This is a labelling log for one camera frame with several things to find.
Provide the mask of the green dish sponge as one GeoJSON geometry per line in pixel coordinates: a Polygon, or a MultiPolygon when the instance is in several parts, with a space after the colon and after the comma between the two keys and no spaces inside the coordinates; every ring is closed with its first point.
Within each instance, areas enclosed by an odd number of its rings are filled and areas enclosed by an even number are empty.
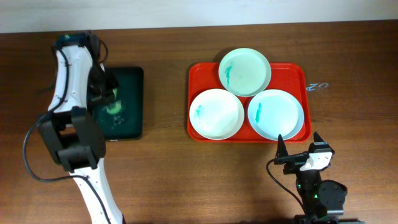
{"type": "Polygon", "coordinates": [[[118,90],[113,90],[115,101],[110,103],[108,106],[105,107],[107,114],[116,115],[122,110],[122,101],[117,99],[118,90]]]}

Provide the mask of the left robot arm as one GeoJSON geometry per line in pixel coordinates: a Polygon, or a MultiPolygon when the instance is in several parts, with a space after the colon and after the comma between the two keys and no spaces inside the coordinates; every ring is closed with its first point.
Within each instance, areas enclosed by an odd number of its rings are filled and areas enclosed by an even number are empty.
{"type": "Polygon", "coordinates": [[[53,161],[78,185],[93,223],[124,223],[104,170],[106,143],[93,108],[115,100],[117,79],[104,71],[103,41],[90,31],[53,45],[57,78],[46,115],[36,124],[53,161]]]}

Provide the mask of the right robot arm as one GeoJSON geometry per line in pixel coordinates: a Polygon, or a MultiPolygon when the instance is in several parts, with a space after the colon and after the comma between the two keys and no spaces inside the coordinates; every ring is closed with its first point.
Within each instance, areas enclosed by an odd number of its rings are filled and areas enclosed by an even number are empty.
{"type": "Polygon", "coordinates": [[[341,220],[343,205],[348,188],[334,180],[323,180],[320,172],[331,165],[335,151],[318,133],[313,134],[313,142],[307,151],[289,154],[281,135],[277,138],[275,158],[269,163],[283,165],[285,175],[296,176],[298,195],[284,187],[275,177],[271,179],[286,192],[293,195],[303,210],[302,215],[294,216],[294,223],[361,223],[358,219],[341,220]]]}

